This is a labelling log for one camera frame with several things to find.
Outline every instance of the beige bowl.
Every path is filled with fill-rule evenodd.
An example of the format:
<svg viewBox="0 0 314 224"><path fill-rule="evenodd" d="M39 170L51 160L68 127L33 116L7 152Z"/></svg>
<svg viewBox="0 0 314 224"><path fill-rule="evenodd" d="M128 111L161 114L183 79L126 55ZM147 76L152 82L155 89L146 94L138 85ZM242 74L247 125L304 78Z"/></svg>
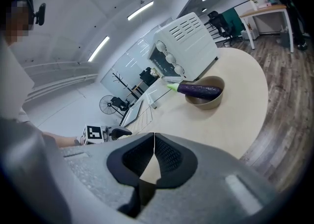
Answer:
<svg viewBox="0 0 314 224"><path fill-rule="evenodd" d="M200 108L201 110L214 109L220 105L221 100L222 100L222 95L223 95L224 89L225 89L225 82L222 78L217 77L217 76L204 77L204 78L201 78L200 80L195 81L193 84L194 85L217 86L222 90L222 92L217 98L215 98L212 101L199 99L199 98L195 98L195 97L191 97L191 96L186 95L185 99L187 102L195 105L196 107Z"/></svg>

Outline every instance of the purple eggplant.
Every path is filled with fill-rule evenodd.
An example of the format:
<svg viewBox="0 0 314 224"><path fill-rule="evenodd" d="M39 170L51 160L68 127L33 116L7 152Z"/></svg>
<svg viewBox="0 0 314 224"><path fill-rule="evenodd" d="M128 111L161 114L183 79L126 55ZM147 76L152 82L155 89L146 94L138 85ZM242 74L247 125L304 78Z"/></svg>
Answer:
<svg viewBox="0 0 314 224"><path fill-rule="evenodd" d="M189 85L175 83L168 84L167 87L179 93L205 100L214 100L222 92L222 89L220 89L219 87L207 85Z"/></svg>

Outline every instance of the flower vase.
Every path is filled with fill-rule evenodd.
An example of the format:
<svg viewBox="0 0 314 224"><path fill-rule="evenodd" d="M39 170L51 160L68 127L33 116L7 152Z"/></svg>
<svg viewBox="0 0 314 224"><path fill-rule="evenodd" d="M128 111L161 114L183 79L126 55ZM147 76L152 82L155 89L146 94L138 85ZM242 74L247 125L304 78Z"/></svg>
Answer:
<svg viewBox="0 0 314 224"><path fill-rule="evenodd" d="M251 3L251 5L252 5L253 9L254 9L255 11L257 11L257 6L256 6L256 4L255 4L252 0L250 0L250 3Z"/></svg>

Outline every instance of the black office chair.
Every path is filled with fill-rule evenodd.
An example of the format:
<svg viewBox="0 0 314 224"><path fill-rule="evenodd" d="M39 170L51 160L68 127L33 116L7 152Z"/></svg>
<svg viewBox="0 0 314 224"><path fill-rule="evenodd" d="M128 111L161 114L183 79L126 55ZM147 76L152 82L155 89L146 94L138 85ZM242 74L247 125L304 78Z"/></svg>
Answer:
<svg viewBox="0 0 314 224"><path fill-rule="evenodd" d="M127 103L125 103L124 101L122 101L122 99L117 97L113 97L111 99L112 105L118 107L122 112L125 112L129 108L130 102L128 100L126 101Z"/></svg>
<svg viewBox="0 0 314 224"><path fill-rule="evenodd" d="M159 77L154 77L151 75L151 68L146 68L146 71L142 71L140 74L140 79L144 81L145 84L151 86Z"/></svg>
<svg viewBox="0 0 314 224"><path fill-rule="evenodd" d="M224 16L222 14L219 14L217 11L212 11L208 14L209 16L209 21L205 23L211 24L213 27L215 27L218 30L218 34L224 38L227 38L224 42L223 45L225 45L226 42L229 41L230 46L233 38L233 34L236 31L236 27L233 22L232 25L229 25L227 21L225 20Z"/></svg>

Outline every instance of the fan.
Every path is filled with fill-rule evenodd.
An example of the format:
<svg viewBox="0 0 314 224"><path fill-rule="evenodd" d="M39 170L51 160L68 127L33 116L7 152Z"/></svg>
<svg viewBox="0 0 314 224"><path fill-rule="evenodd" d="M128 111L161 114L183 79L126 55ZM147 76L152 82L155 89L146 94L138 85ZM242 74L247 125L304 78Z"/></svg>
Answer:
<svg viewBox="0 0 314 224"><path fill-rule="evenodd" d="M115 112L118 112L118 108L116 106L112 105L112 100L113 96L112 95L106 95L102 97L102 99L99 102L99 108L101 111L105 114L113 114Z"/></svg>

